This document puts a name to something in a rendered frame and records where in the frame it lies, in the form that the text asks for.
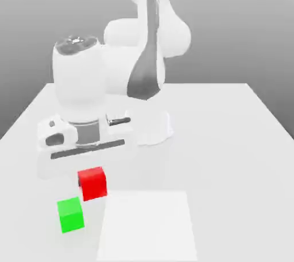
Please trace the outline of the small red cube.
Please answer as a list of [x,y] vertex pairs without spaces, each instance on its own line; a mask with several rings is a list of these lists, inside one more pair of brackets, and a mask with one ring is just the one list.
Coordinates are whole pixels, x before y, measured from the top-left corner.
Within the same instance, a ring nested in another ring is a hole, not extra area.
[[106,175],[102,167],[78,171],[78,184],[82,190],[83,201],[107,196]]

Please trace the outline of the small green cube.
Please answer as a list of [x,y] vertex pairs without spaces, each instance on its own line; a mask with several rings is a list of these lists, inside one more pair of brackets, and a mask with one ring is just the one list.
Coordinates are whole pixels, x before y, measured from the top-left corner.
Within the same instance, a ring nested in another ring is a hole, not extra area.
[[84,217],[79,197],[57,201],[62,233],[84,228]]

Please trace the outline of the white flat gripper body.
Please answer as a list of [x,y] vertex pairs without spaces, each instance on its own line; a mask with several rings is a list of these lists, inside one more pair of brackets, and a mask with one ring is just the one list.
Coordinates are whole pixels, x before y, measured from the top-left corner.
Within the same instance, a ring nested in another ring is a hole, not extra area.
[[39,149],[37,175],[50,179],[97,166],[120,164],[133,159],[137,149],[138,145],[132,139],[117,139],[87,148]]

